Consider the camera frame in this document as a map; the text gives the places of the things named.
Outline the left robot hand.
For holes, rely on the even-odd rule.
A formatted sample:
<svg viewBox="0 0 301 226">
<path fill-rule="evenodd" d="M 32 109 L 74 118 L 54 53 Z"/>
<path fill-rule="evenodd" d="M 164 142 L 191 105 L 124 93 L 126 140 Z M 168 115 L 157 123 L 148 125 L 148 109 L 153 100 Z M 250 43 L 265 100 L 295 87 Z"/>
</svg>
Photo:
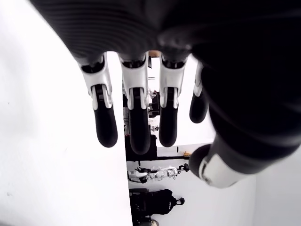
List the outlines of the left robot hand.
<svg viewBox="0 0 301 226">
<path fill-rule="evenodd" d="M 230 187 L 294 153 L 301 144 L 301 3 L 298 0 L 34 0 L 79 64 L 93 100 L 99 142 L 117 128 L 106 54 L 116 52 L 137 154 L 150 147 L 147 67 L 160 52 L 159 139 L 172 146 L 189 55 L 198 60 L 190 119 L 206 114 L 214 142 L 189 167 Z"/>
</svg>

